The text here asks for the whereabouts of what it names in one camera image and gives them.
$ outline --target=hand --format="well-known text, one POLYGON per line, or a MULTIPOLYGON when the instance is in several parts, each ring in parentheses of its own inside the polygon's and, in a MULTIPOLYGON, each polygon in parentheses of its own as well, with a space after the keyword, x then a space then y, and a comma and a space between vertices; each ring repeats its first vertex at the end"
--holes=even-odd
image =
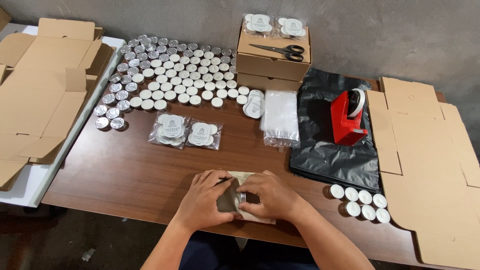
POLYGON ((238 212, 220 213, 216 207, 216 200, 231 184, 232 176, 226 171, 210 170, 197 174, 172 222, 177 222, 189 233, 194 233, 206 227, 241 218, 238 212), (228 180, 216 185, 219 179, 224 178, 228 180))
POLYGON ((287 183, 270 171, 250 175, 237 188, 237 192, 250 192, 260 197, 260 204, 241 203, 239 209, 260 218, 274 218, 293 222, 307 204, 287 183))

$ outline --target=black scissor handle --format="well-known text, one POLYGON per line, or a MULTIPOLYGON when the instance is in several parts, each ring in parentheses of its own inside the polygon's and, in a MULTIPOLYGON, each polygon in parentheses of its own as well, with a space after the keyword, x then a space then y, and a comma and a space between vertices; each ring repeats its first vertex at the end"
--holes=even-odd
POLYGON ((288 45, 287 49, 298 54, 303 54, 305 52, 305 49, 299 45, 288 45))
POLYGON ((302 62, 303 61, 303 55, 296 53, 296 52, 286 52, 284 53, 285 58, 287 58, 290 61, 294 62, 302 62))

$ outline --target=black poly mailer bag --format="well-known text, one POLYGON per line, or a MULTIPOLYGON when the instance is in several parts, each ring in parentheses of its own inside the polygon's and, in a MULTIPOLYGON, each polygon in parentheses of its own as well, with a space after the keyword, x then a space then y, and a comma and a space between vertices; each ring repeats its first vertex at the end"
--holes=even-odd
POLYGON ((300 148, 292 149, 289 169, 329 184, 379 192, 378 157, 373 146, 367 103, 360 127, 368 131, 354 146, 334 142, 330 102, 344 91, 370 89, 370 83, 311 68, 299 93, 300 148))

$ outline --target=gray concrete wall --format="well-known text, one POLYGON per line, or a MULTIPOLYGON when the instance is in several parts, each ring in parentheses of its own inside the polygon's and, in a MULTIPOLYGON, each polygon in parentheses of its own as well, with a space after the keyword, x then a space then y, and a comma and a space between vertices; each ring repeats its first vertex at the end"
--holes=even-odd
POLYGON ((15 22, 95 22, 106 35, 140 33, 236 46, 241 15, 305 18, 313 67, 433 84, 458 106, 480 155, 480 1, 476 0, 0 0, 15 22))

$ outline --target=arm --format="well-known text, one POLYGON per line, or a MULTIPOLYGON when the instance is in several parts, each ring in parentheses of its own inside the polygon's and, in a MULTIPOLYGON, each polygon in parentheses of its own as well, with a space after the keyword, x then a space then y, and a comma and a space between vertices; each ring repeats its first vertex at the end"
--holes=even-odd
POLYGON ((365 255, 346 236, 273 173, 253 174, 237 191, 255 193, 261 202, 241 203, 239 209, 293 223, 320 269, 373 270, 365 255))
POLYGON ((177 213, 141 270, 178 269, 183 250, 195 231, 240 218, 237 212, 220 213, 216 207, 216 200, 231 184, 232 176, 226 171, 212 170, 197 174, 177 213), (216 185, 218 179, 222 178, 228 180, 216 185))

